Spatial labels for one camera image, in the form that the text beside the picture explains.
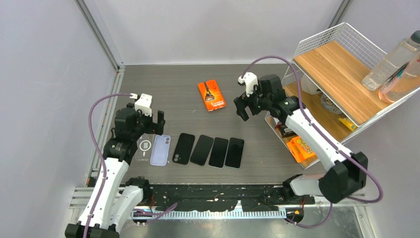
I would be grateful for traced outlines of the clear phone case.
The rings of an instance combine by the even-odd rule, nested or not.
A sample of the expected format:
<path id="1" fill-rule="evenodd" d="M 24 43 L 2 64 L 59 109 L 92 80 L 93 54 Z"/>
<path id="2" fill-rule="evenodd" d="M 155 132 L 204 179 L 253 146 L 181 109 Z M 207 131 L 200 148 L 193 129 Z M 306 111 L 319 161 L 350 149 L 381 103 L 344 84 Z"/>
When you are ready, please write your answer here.
<path id="1" fill-rule="evenodd" d="M 143 134 L 137 141 L 138 149 L 134 160 L 139 162 L 149 162 L 155 136 L 153 134 Z"/>

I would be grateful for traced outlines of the lilac phone case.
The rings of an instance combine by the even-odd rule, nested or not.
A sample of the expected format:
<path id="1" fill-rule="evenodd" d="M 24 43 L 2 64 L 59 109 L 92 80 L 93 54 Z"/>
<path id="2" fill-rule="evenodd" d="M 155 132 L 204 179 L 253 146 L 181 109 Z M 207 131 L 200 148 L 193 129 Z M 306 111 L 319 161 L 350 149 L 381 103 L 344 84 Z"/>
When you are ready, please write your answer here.
<path id="1" fill-rule="evenodd" d="M 154 140 L 150 164 L 152 166 L 165 166 L 168 160 L 171 137 L 169 135 L 157 135 Z"/>

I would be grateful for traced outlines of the orange razor box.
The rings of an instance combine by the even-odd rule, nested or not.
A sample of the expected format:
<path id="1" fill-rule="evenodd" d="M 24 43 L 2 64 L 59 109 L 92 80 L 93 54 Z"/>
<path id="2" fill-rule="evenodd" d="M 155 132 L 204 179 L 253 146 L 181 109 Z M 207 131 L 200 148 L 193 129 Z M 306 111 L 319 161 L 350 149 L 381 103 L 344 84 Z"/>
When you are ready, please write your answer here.
<path id="1" fill-rule="evenodd" d="M 198 83 L 198 90 L 208 112 L 226 107 L 226 101 L 216 80 Z"/>

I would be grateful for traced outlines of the black phone case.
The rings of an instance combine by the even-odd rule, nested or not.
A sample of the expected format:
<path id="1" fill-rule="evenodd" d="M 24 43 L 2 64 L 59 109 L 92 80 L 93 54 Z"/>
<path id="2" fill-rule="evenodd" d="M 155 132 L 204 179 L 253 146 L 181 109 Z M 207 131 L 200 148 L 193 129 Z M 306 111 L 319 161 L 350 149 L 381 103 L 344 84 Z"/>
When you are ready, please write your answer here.
<path id="1" fill-rule="evenodd" d="M 179 135 L 172 161 L 177 164 L 186 165 L 189 163 L 193 149 L 195 136 L 187 133 Z"/>

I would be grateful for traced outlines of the bare black phone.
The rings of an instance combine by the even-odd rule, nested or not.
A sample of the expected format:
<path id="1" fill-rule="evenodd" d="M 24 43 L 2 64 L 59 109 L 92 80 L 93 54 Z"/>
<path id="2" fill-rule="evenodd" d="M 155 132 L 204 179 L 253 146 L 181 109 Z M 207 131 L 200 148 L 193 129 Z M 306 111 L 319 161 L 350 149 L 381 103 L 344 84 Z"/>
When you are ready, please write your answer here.
<path id="1" fill-rule="evenodd" d="M 200 135 L 190 157 L 190 162 L 204 166 L 211 151 L 214 139 L 206 135 Z"/>

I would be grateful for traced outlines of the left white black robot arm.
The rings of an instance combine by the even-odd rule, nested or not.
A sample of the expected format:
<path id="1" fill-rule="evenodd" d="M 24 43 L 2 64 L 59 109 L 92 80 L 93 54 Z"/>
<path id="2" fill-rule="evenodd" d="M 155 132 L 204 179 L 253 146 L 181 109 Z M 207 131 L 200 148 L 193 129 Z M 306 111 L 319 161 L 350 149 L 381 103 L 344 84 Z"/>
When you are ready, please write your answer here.
<path id="1" fill-rule="evenodd" d="M 133 103 L 116 112 L 112 136 L 102 152 L 102 165 L 89 202 L 76 224 L 68 224 L 67 238 L 118 238 L 121 228 L 136 205 L 147 205 L 152 198 L 149 181 L 131 178 L 120 197 L 118 189 L 138 149 L 143 134 L 162 135 L 164 112 L 157 112 L 157 121 L 147 109 Z"/>

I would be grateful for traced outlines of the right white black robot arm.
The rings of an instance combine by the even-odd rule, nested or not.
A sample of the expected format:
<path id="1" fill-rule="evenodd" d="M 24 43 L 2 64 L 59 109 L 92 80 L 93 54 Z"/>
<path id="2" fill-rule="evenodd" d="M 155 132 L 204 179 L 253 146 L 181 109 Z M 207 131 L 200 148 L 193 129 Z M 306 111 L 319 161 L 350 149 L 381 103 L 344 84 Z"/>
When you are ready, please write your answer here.
<path id="1" fill-rule="evenodd" d="M 335 140 L 306 106 L 299 104 L 298 97 L 286 95 L 277 75 L 257 78 L 255 74 L 247 72 L 238 78 L 238 84 L 244 86 L 246 91 L 234 99 L 237 115 L 247 121 L 249 116 L 246 108 L 253 115 L 268 111 L 304 140 L 326 170 L 324 175 L 318 177 L 300 175 L 288 179 L 288 186 L 282 191 L 285 201 L 293 204 L 303 195 L 318 195 L 331 203 L 338 203 L 365 186 L 368 167 L 366 155 L 353 153 Z"/>

